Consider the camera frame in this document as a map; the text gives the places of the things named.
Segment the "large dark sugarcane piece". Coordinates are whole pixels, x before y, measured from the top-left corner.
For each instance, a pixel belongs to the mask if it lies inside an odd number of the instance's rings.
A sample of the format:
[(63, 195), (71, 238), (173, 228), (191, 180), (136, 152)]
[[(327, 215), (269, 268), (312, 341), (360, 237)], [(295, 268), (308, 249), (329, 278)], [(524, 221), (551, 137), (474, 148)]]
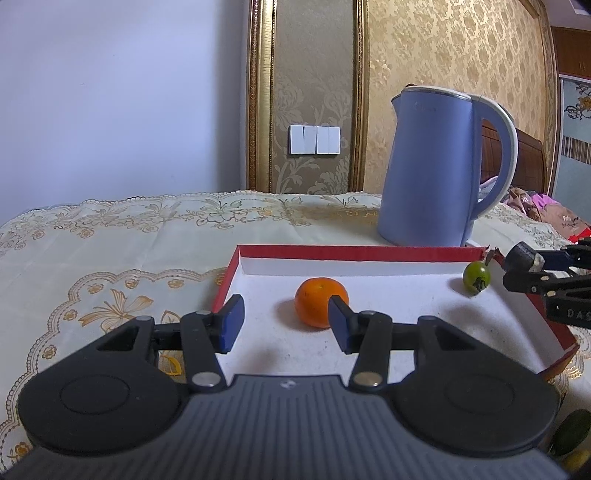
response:
[(524, 241), (514, 245), (505, 256), (505, 272), (539, 273), (545, 264), (544, 257)]

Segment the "green persimmon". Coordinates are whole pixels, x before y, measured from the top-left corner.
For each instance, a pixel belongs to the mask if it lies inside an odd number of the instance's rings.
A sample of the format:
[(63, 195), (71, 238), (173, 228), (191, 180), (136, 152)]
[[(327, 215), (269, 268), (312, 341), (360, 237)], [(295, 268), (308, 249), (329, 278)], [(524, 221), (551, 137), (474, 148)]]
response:
[(491, 273), (484, 261), (469, 263), (463, 272), (463, 284), (471, 294), (479, 294), (491, 283)]

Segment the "small orange mandarin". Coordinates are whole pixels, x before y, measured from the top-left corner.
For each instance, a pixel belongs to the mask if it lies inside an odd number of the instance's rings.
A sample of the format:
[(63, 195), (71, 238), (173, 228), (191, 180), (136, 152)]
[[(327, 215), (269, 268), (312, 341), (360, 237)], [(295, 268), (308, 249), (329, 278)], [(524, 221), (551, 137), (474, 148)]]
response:
[(339, 296), (346, 304), (349, 303), (348, 291), (335, 279), (314, 277), (302, 282), (294, 295), (298, 320), (312, 328), (329, 328), (328, 308), (332, 296)]

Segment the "yellow-brown round fruit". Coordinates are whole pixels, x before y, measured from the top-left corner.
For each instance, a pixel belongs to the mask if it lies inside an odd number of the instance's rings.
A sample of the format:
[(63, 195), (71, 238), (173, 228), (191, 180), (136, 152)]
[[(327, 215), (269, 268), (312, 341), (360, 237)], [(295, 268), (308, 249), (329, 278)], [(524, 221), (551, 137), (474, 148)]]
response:
[(562, 461), (562, 467), (570, 474), (575, 474), (581, 470), (583, 465), (591, 458), (590, 450), (575, 450), (566, 455)]

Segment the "colourful bedding pile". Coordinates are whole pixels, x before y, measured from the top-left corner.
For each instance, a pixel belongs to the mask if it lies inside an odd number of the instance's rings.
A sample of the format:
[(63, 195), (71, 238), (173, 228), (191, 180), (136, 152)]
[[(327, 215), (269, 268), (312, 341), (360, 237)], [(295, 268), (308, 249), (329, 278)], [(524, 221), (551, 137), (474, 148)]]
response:
[(481, 222), (504, 224), (501, 231), (517, 239), (517, 231), (540, 246), (562, 246), (590, 238), (590, 222), (552, 197), (511, 186)]

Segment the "red shallow cardboard box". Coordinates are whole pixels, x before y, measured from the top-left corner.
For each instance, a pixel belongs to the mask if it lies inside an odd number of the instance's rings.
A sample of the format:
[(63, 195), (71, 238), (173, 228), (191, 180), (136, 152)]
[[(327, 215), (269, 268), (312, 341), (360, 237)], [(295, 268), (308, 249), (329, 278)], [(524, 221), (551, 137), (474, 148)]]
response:
[(242, 245), (236, 248), (214, 300), (245, 301), (245, 322), (231, 352), (218, 358), (225, 377), (235, 374), (329, 375), (349, 378), (355, 358), (335, 336), (301, 323), (294, 295), (308, 278), (339, 281), (353, 311), (373, 310), (414, 324), (437, 316), (547, 379), (560, 374), (579, 346), (565, 325), (547, 321), (539, 298), (513, 293), (492, 260), (490, 286), (475, 296), (464, 288), (475, 247)]

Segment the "wooden bed headboard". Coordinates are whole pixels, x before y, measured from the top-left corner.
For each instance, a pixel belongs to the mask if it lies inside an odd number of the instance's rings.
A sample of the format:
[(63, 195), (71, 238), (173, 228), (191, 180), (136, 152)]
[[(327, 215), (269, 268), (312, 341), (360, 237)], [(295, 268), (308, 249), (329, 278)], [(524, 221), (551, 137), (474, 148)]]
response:
[[(481, 182), (498, 175), (501, 165), (502, 147), (500, 137), (489, 121), (482, 126), (482, 171)], [(543, 193), (546, 187), (545, 158), (542, 143), (517, 129), (518, 161), (512, 187)]]

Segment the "blue electric kettle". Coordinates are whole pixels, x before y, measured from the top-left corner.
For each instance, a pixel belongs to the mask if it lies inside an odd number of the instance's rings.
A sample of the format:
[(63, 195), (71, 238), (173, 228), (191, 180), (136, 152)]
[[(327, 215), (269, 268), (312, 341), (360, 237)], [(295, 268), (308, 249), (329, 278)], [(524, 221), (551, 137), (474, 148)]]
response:
[[(494, 100), (436, 86), (409, 85), (392, 103), (397, 127), (378, 232), (399, 246), (460, 247), (514, 178), (513, 119)], [(485, 122), (500, 138), (501, 162), (492, 189), (480, 197)]]

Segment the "cream gold patterned tablecloth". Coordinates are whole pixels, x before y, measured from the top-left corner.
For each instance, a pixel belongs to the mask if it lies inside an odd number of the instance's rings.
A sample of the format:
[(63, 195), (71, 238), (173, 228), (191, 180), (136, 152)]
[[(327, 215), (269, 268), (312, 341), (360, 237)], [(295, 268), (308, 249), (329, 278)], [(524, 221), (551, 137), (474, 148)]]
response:
[(17, 399), (38, 372), (137, 314), (211, 306), (239, 244), (372, 245), (377, 194), (249, 191), (86, 201), (1, 229), (1, 466), (32, 448)]

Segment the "white wall light switches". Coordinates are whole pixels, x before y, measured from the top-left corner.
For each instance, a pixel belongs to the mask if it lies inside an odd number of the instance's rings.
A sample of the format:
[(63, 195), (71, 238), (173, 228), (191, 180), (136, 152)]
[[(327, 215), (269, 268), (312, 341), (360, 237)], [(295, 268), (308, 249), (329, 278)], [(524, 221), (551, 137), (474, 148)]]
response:
[(290, 125), (288, 152), (290, 155), (339, 155), (341, 129), (335, 126)]

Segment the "gold picture frame moulding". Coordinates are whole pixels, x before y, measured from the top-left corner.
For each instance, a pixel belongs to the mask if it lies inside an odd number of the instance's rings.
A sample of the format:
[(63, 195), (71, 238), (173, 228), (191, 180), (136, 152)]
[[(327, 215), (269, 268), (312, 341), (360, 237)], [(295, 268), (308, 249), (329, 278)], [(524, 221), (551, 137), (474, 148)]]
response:
[[(369, 111), (365, 1), (253, 1), (247, 14), (245, 187), (363, 190)], [(338, 127), (334, 154), (294, 154), (290, 126)]]

